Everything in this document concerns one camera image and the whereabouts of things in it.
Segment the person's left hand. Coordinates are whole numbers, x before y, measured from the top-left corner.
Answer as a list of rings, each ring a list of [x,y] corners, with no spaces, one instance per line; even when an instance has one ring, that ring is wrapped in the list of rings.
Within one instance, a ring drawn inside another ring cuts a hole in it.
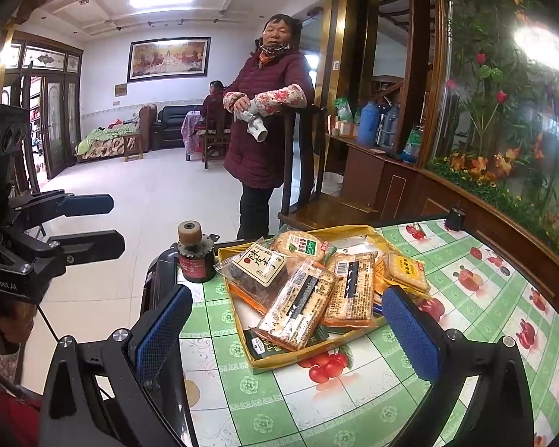
[[[0,330],[9,343],[21,345],[28,341],[34,327],[37,307],[33,304],[0,301]]]

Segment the red sleeve forearm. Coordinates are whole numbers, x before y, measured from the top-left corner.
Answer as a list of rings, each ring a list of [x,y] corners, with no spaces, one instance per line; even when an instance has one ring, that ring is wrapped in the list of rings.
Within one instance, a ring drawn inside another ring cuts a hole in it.
[[[41,394],[25,387],[11,393],[0,385],[0,446],[39,445]]]

